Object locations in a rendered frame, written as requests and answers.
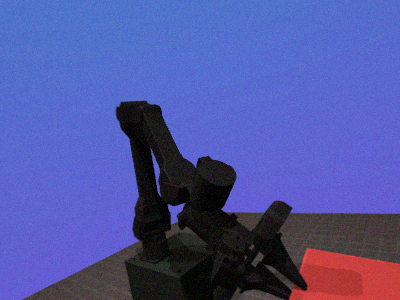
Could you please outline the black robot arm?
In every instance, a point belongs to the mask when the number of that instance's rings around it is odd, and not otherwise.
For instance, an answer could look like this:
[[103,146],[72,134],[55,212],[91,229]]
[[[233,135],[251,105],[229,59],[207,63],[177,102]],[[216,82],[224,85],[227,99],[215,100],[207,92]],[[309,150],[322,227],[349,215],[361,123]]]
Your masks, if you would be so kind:
[[[185,159],[163,117],[159,105],[143,101],[122,101],[115,109],[121,130],[130,141],[138,200],[134,207],[132,232],[141,240],[139,259],[156,264],[171,255],[165,232],[171,230],[168,205],[184,204],[177,215],[178,226],[186,226],[203,241],[209,228],[224,212],[221,210],[237,178],[235,170],[210,156],[198,158],[196,168]],[[151,147],[151,148],[150,148]],[[160,169],[158,194],[151,150]],[[222,231],[223,230],[223,231]],[[253,239],[241,232],[221,228],[220,246],[211,283],[233,291],[245,269],[245,250]],[[246,247],[246,248],[245,248]]]

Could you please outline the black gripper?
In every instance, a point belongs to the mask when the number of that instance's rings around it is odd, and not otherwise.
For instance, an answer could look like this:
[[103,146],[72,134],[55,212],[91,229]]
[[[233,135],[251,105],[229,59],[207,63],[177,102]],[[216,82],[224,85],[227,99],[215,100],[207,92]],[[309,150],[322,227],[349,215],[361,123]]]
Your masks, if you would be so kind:
[[[252,231],[249,231],[237,222],[236,219],[238,217],[235,214],[229,216],[223,212],[215,220],[204,237],[204,241],[208,244],[206,249],[209,252],[212,251],[214,246],[217,248],[220,246],[222,237],[218,232],[222,227],[243,233],[253,239],[252,244],[255,245],[252,250],[245,247],[245,255],[247,256],[245,260],[246,269],[242,279],[235,285],[235,289],[231,291],[217,286],[213,292],[215,300],[231,300],[237,288],[241,288],[240,293],[243,293],[245,290],[256,289],[284,300],[290,300],[292,291],[264,265],[273,267],[300,289],[306,291],[307,284],[300,271],[292,262],[280,239],[282,233],[277,233],[291,210],[292,208],[285,202],[274,201],[259,221],[255,228],[256,230],[253,229]],[[259,252],[264,256],[255,267],[252,265],[252,262]]]

